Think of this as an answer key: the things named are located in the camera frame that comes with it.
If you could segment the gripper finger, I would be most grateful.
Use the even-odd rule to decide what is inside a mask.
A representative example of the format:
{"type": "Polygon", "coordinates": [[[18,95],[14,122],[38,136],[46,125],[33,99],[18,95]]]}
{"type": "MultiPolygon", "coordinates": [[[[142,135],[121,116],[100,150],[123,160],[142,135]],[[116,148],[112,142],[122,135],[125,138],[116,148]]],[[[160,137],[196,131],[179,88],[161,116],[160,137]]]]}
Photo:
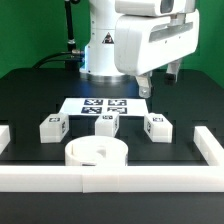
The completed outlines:
{"type": "Polygon", "coordinates": [[[165,74],[166,81],[168,81],[168,82],[176,82],[177,81],[181,63],[182,63],[182,59],[177,59],[168,64],[166,74],[165,74]]]}
{"type": "Polygon", "coordinates": [[[149,98],[152,93],[151,75],[149,73],[145,73],[137,76],[136,81],[139,86],[139,96],[142,98],[149,98]]]}

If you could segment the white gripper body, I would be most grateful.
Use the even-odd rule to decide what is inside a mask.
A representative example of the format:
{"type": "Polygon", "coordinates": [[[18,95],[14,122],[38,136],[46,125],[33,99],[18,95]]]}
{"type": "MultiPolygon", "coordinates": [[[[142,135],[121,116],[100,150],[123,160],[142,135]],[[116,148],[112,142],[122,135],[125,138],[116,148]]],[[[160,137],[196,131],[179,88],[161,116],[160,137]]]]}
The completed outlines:
{"type": "Polygon", "coordinates": [[[121,16],[114,35],[114,62],[127,75],[138,76],[193,53],[198,44],[199,12],[181,25],[170,16],[121,16]]]}

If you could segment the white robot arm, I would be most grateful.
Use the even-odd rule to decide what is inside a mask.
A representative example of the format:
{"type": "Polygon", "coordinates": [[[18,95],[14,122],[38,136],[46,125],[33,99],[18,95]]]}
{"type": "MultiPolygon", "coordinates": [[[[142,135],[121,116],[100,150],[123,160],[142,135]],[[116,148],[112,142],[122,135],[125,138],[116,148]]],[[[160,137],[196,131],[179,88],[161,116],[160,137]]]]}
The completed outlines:
{"type": "Polygon", "coordinates": [[[182,59],[198,44],[195,0],[89,0],[91,37],[83,77],[118,83],[132,76],[142,98],[151,96],[152,72],[166,66],[165,82],[177,82],[182,59]]]}

